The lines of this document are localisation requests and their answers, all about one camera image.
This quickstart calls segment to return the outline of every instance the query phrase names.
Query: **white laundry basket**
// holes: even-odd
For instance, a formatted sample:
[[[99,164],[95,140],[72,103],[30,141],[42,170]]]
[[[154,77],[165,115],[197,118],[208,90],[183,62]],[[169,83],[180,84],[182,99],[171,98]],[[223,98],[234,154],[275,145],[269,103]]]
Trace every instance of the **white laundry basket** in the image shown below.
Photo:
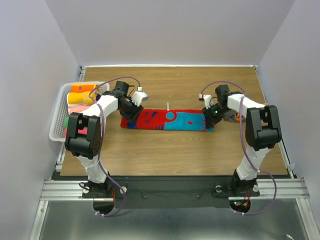
[[[58,99],[55,104],[55,110],[51,122],[49,138],[54,142],[65,142],[65,127],[64,122],[66,117],[69,116],[68,114],[68,104],[67,104],[67,95],[71,92],[72,84],[79,83],[79,82],[71,82],[66,83],[63,85],[59,91]],[[103,81],[86,81],[86,84],[102,84]]]

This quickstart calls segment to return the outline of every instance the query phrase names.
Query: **wooden table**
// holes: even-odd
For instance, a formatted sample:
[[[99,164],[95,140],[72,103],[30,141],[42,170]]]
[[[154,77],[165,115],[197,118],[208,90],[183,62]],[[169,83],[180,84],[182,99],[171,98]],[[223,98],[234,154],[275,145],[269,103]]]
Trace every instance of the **wooden table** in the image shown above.
[[[202,88],[212,81],[227,80],[240,84],[252,100],[263,103],[264,97],[253,67],[90,67],[85,81],[106,81],[124,75],[138,78],[149,100],[145,108],[198,109]],[[125,79],[137,85],[132,79]],[[215,95],[215,88],[205,93]],[[229,84],[231,91],[238,89]],[[239,123],[222,121],[213,132],[137,130],[120,127],[121,116],[114,112],[107,119],[101,151],[104,167],[112,175],[232,175],[244,153]],[[264,159],[262,170],[287,174],[277,145]],[[62,176],[84,176],[81,163],[66,152]]]

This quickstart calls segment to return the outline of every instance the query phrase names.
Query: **white wall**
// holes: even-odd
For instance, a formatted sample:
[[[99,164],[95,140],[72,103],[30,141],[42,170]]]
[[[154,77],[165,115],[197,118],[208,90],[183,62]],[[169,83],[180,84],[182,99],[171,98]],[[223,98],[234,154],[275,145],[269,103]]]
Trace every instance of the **white wall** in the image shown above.
[[[294,0],[46,0],[80,65],[258,64]]]
[[[298,177],[305,177],[320,226],[320,1],[296,0],[266,51],[258,76],[278,106],[283,141]]]
[[[1,1],[0,29],[0,239],[26,240],[58,157],[58,90],[79,68],[44,0]]]

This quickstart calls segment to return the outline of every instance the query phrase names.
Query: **gray floor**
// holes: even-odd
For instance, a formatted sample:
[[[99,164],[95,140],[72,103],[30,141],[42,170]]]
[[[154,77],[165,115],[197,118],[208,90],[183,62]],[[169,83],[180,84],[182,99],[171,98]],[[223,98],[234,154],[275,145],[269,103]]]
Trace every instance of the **gray floor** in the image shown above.
[[[250,212],[270,200],[252,201]],[[91,202],[49,204],[42,240],[307,240],[294,199],[277,200],[265,213],[241,216],[225,208],[125,209],[95,216]]]

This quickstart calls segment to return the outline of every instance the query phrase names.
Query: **red and blue cloth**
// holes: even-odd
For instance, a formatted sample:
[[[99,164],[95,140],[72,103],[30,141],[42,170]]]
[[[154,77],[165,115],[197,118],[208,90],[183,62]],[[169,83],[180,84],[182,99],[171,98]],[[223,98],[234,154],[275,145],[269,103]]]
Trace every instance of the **red and blue cloth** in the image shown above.
[[[206,129],[206,119],[202,110],[189,109],[143,109],[136,123],[122,118],[120,126],[127,129],[157,129],[177,131],[211,132]]]

